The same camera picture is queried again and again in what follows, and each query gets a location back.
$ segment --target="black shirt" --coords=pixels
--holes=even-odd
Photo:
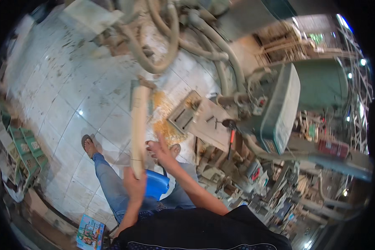
[[[224,216],[203,208],[161,210],[122,231],[111,249],[291,250],[291,245],[240,206]]]

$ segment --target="foot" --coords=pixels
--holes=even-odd
[[[88,154],[89,158],[93,157],[93,154],[98,152],[94,143],[88,138],[85,141],[85,152]]]
[[[172,145],[170,148],[170,152],[172,157],[175,159],[181,152],[181,145],[179,143]]]

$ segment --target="blue plastic stool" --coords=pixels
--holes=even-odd
[[[164,175],[146,169],[147,185],[145,196],[154,197],[160,200],[162,194],[165,194],[170,188],[170,179],[167,177],[167,172],[163,168]]]

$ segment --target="dust collection hose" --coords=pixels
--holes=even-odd
[[[215,51],[209,39],[201,31],[199,31],[198,29],[193,29],[193,31],[195,31],[197,36],[201,39],[206,49],[208,49],[211,52]],[[222,65],[224,63],[221,61],[214,61],[214,64],[215,64],[215,68],[217,69],[218,77],[220,79],[222,95],[225,95],[225,96],[231,95],[232,93],[230,92],[230,84],[228,83],[228,80],[226,78],[226,74],[224,71],[224,67]]]
[[[203,32],[206,37],[210,38],[222,51],[226,52],[229,56],[229,61],[235,71],[236,85],[239,92],[246,92],[244,87],[245,79],[243,70],[240,67],[239,61],[233,50],[225,42],[225,40],[203,19],[200,18],[200,12],[198,10],[190,10],[189,21],[198,30]]]
[[[161,19],[160,14],[155,9],[153,5],[153,0],[147,0],[147,5],[150,10],[151,18],[153,19],[153,22],[157,26],[157,28],[164,33],[166,36],[170,37],[172,35],[172,31],[168,26],[164,23],[164,21]],[[219,60],[228,60],[228,54],[225,52],[217,52],[217,51],[205,51],[201,48],[195,47],[193,45],[190,45],[189,43],[183,41],[181,38],[179,38],[179,44],[182,48],[189,51],[190,53],[193,53],[198,56],[205,57],[210,60],[219,61]]]
[[[144,68],[147,72],[152,74],[160,74],[164,72],[168,66],[173,62],[178,53],[178,39],[179,39],[179,19],[176,12],[174,3],[168,3],[168,12],[172,18],[171,24],[171,34],[170,34],[170,44],[168,45],[168,52],[164,59],[157,63],[153,64],[149,58],[143,53],[142,47],[139,42],[136,40],[134,34],[131,30],[123,23],[118,22],[114,28],[124,34],[128,41],[127,46],[132,54],[135,56],[138,63]]]

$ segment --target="hand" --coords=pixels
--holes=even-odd
[[[148,151],[152,153],[153,158],[157,158],[158,162],[165,167],[166,170],[169,170],[171,166],[178,165],[177,161],[173,158],[170,149],[168,148],[165,138],[161,133],[156,133],[158,142],[146,141]]]
[[[131,167],[124,167],[124,187],[128,192],[130,202],[143,202],[146,193],[146,171],[142,172],[140,180],[135,178]]]

